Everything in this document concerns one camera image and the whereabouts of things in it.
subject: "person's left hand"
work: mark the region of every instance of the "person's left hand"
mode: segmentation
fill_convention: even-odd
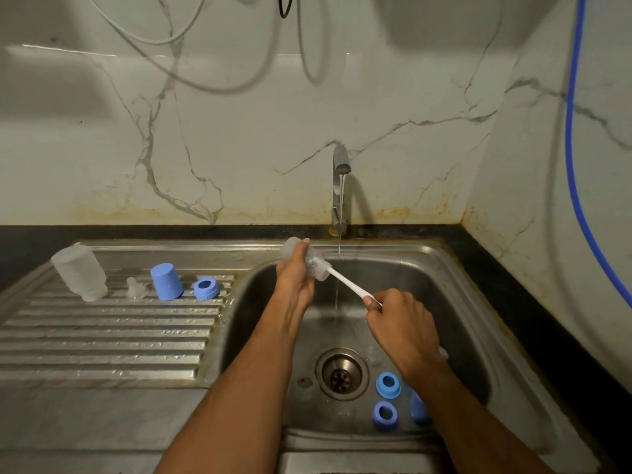
[[[284,321],[293,334],[314,297],[314,278],[307,276],[305,267],[309,246],[310,239],[305,238],[297,243],[290,259],[277,264],[277,282],[271,304],[283,306],[281,309],[286,311]]]

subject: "white cable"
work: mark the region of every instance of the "white cable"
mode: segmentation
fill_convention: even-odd
[[[191,19],[189,20],[189,22],[186,23],[185,27],[180,32],[176,33],[175,35],[173,35],[173,36],[171,36],[171,37],[169,37],[167,39],[146,39],[146,38],[142,38],[142,37],[137,37],[133,33],[130,33],[129,31],[127,31],[124,28],[122,28],[118,23],[116,23],[113,19],[111,19],[108,15],[106,15],[103,12],[103,10],[99,7],[99,5],[97,5],[97,3],[94,0],[88,0],[88,1],[91,3],[92,6],[95,7],[95,9],[106,20],[106,22],[111,24],[112,27],[114,27],[116,30],[120,31],[124,35],[127,35],[131,39],[134,39],[136,41],[140,41],[141,43],[146,43],[147,45],[169,45],[170,43],[173,43],[174,41],[184,37],[186,32],[189,31],[191,29],[191,27],[194,25],[195,20],[197,20],[197,17],[200,14],[201,8],[204,5],[204,0],[200,0],[200,2],[198,4],[197,8],[195,9],[195,12],[194,12],[193,16],[191,17]]]

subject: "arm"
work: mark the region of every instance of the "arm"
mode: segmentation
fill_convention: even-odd
[[[312,302],[304,256],[309,239],[277,266],[277,283],[257,327],[164,453],[155,474],[270,474],[298,326]]]
[[[367,324],[423,400],[459,474],[552,474],[553,471],[470,393],[438,353],[432,314],[410,293],[369,296]]]

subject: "forearm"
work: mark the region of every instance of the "forearm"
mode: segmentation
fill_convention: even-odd
[[[279,449],[293,336],[274,299],[241,353],[163,455],[157,474],[268,474]]]
[[[420,368],[411,378],[459,474],[553,472],[478,402],[443,361]]]

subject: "drain strainer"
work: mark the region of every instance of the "drain strainer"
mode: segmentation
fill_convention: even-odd
[[[351,401],[367,389],[368,367],[358,353],[336,348],[324,353],[316,364],[320,389],[330,398]]]

